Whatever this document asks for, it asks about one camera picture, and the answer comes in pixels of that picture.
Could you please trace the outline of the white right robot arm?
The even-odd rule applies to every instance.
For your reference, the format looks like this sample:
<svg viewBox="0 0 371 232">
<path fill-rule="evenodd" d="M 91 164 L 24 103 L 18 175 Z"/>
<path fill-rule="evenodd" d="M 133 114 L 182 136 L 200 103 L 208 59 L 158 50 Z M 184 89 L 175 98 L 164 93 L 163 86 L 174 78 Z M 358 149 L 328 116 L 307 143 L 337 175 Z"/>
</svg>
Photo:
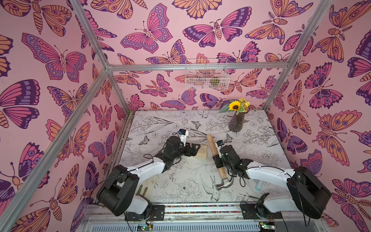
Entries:
<svg viewBox="0 0 371 232">
<path fill-rule="evenodd" d="M 264 165 L 251 159 L 240 158 L 231 145 L 221 141 L 210 146 L 216 168 L 221 170 L 223 184 L 227 188 L 234 178 L 267 182 L 286 190 L 285 193 L 264 193 L 254 209 L 259 218 L 268 218 L 278 212 L 298 211 L 304 216 L 320 219 L 329 200 L 328 188 L 306 167 L 282 169 Z"/>
</svg>

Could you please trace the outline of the small wooden nail block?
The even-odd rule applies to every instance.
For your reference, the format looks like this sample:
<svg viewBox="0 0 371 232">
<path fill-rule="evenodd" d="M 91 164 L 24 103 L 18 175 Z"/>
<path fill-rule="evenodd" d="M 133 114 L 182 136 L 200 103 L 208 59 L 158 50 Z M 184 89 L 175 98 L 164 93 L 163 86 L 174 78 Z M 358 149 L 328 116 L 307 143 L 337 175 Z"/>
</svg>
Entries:
<svg viewBox="0 0 371 232">
<path fill-rule="evenodd" d="M 208 149 L 208 146 L 207 145 L 201 145 L 195 158 L 197 159 L 207 159 L 207 149 Z"/>
</svg>

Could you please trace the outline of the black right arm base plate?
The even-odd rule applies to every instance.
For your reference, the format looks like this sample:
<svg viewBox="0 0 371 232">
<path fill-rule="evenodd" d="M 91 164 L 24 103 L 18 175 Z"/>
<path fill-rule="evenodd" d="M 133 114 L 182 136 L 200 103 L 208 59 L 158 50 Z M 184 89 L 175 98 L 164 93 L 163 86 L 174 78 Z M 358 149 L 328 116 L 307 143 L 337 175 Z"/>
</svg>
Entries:
<svg viewBox="0 0 371 232">
<path fill-rule="evenodd" d="M 270 219 L 282 219 L 282 213 L 271 213 L 266 209 L 259 208 L 256 204 L 242 202 L 240 203 L 240 209 L 242 212 L 243 219 L 254 219 L 254 220 L 270 220 Z"/>
</svg>

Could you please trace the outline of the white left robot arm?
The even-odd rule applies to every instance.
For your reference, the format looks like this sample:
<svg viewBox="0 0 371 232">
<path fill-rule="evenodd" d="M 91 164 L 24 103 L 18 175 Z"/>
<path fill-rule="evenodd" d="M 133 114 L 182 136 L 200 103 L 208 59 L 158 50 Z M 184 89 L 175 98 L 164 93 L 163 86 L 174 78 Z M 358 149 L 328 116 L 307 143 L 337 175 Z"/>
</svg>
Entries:
<svg viewBox="0 0 371 232">
<path fill-rule="evenodd" d="M 145 197 L 136 195 L 136 189 L 142 182 L 168 171 L 183 156 L 196 156 L 201 145 L 185 140 L 186 137 L 171 136 L 156 155 L 150 156 L 149 161 L 129 168 L 123 165 L 113 168 L 97 192 L 98 202 L 115 216 L 133 214 L 140 219 L 149 218 L 152 204 Z"/>
</svg>

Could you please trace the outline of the wooden handled claw hammer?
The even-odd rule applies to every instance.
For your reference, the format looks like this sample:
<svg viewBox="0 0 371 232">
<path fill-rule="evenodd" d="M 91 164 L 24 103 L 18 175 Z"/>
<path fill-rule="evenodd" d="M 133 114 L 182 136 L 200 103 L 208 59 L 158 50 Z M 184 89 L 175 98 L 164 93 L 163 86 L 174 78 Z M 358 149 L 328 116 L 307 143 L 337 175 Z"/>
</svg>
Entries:
<svg viewBox="0 0 371 232">
<path fill-rule="evenodd" d="M 226 172 L 225 172 L 225 169 L 222 165 L 222 159 L 221 159 L 221 157 L 219 155 L 219 152 L 218 152 L 218 149 L 215 145 L 213 136 L 208 134 L 206 137 L 207 137 L 207 140 L 208 140 L 208 143 L 209 143 L 212 155 L 213 155 L 213 160 L 214 160 L 215 166 L 218 169 L 220 177 L 222 179 L 222 183 L 221 184 L 216 184 L 215 187 L 216 187 L 217 190 L 229 188 L 233 184 L 233 177 L 228 177 Z"/>
</svg>

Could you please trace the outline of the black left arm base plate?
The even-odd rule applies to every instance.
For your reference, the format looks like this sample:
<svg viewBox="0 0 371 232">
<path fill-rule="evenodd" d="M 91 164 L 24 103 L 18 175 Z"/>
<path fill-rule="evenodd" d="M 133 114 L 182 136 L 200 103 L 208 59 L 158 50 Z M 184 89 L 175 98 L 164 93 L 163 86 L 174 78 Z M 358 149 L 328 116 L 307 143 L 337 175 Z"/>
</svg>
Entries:
<svg viewBox="0 0 371 232">
<path fill-rule="evenodd" d="M 150 205 L 142 214 L 125 213 L 125 221 L 163 221 L 165 205 Z"/>
</svg>

